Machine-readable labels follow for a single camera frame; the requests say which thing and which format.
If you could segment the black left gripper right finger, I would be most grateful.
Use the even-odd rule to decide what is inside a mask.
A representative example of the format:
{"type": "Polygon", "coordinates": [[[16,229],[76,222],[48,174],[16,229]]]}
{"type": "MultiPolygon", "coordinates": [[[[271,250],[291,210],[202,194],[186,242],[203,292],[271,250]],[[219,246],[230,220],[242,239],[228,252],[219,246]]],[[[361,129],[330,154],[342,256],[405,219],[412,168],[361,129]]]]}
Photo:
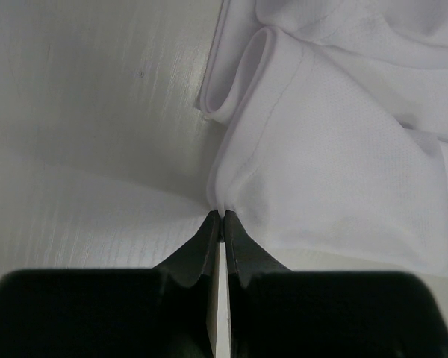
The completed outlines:
{"type": "Polygon", "coordinates": [[[233,357],[448,357],[424,283],[398,271],[292,271],[227,211],[233,357]]]}

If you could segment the white t shirt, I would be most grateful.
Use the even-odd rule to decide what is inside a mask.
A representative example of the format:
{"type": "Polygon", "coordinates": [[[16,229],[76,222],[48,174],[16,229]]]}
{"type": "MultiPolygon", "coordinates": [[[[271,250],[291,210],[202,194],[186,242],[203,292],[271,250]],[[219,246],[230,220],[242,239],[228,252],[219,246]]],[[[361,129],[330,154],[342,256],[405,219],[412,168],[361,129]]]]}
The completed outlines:
{"type": "Polygon", "coordinates": [[[448,276],[448,1],[224,1],[199,106],[253,238],[448,276]]]}

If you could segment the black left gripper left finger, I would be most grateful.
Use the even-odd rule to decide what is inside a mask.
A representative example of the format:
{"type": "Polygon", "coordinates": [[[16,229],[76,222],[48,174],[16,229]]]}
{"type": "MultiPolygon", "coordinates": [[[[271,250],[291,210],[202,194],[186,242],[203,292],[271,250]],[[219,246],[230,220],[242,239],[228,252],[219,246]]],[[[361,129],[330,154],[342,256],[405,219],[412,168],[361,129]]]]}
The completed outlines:
{"type": "Polygon", "coordinates": [[[25,269],[0,279],[0,357],[211,357],[220,216],[152,268],[25,269]]]}

